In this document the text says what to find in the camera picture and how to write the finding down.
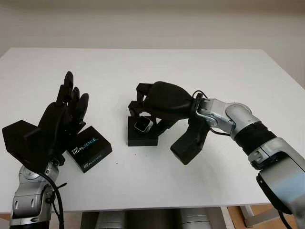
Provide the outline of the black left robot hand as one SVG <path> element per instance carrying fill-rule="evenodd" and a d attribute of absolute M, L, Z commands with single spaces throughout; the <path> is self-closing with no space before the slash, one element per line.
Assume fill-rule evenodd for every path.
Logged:
<path fill-rule="evenodd" d="M 49 160 L 63 160 L 62 154 L 86 124 L 84 117 L 88 103 L 89 94 L 80 94 L 79 88 L 73 85 L 72 72 L 68 71 L 56 101 L 48 105 L 39 122 L 39 128 L 46 138 Z"/>

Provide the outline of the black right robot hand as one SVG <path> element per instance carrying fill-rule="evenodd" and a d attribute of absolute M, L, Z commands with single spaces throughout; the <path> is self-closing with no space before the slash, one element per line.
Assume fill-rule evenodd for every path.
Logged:
<path fill-rule="evenodd" d="M 162 81 L 139 83 L 137 99 L 128 108 L 135 118 L 134 129 L 160 135 L 177 121 L 191 117 L 194 98 L 183 88 Z"/>

